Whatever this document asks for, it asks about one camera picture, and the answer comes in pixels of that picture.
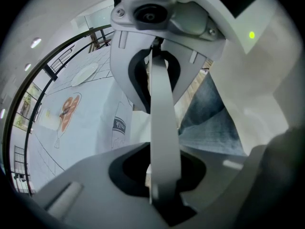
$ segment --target green light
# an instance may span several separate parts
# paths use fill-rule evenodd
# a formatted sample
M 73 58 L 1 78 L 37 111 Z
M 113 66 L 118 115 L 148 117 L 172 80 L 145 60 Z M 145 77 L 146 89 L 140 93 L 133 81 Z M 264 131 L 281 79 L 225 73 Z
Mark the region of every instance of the green light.
M 251 39 L 253 39 L 253 38 L 255 37 L 255 34 L 254 34 L 253 31 L 251 31 L 251 32 L 249 33 L 249 37 L 250 37 Z

